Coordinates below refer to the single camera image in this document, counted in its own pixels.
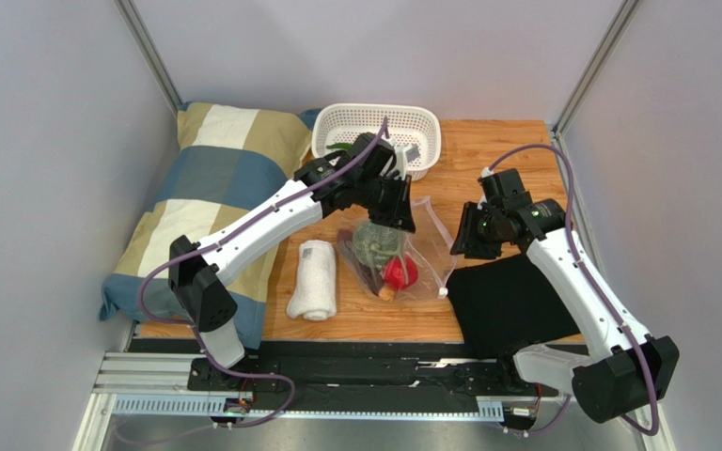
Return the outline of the green fake leafy vegetable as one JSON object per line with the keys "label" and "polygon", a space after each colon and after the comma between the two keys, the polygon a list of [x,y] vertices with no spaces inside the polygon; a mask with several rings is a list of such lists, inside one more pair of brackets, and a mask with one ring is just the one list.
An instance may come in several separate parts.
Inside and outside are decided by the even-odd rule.
{"label": "green fake leafy vegetable", "polygon": [[375,225],[365,221],[353,233],[353,249],[356,256],[380,270],[392,258],[399,257],[405,242],[405,234],[395,228]]}

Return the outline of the clear zip top bag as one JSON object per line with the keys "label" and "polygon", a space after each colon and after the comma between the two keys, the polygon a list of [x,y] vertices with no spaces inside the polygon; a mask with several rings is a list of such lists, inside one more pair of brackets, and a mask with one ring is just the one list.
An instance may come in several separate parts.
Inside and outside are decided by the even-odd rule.
{"label": "clear zip top bag", "polygon": [[[411,210],[416,232],[412,234],[402,231],[405,234],[405,242],[400,257],[408,256],[416,263],[418,280],[409,288],[398,291],[394,301],[444,299],[448,294],[447,280],[457,265],[457,258],[450,254],[452,244],[450,233],[436,214],[429,196],[422,196],[413,201]],[[340,228],[354,232],[355,228],[365,221],[369,221],[365,216],[345,220]]]}

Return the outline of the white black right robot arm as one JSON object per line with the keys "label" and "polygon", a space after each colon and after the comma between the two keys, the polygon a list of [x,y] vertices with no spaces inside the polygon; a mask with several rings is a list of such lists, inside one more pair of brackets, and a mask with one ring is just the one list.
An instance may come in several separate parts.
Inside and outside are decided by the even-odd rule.
{"label": "white black right robot arm", "polygon": [[505,242],[516,245],[550,283],[588,349],[579,355],[545,344],[521,348],[508,358],[517,380],[575,397],[599,424],[620,417],[639,428],[637,412],[648,408],[651,423],[641,430],[656,434],[659,402],[680,358],[674,341],[654,337],[628,312],[592,267],[571,217],[557,201],[464,204],[451,254],[493,260]]}

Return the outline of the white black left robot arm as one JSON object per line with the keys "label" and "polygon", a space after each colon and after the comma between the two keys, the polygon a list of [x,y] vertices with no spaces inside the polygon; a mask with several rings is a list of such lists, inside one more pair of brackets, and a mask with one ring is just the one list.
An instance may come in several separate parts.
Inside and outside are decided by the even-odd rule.
{"label": "white black left robot arm", "polygon": [[233,225],[197,242],[185,236],[174,240],[168,283],[212,363],[231,368],[245,356],[234,321],[238,305],[227,287],[250,263],[300,229],[352,205],[366,209],[374,224],[413,233],[410,183],[402,157],[386,163],[317,159]]}

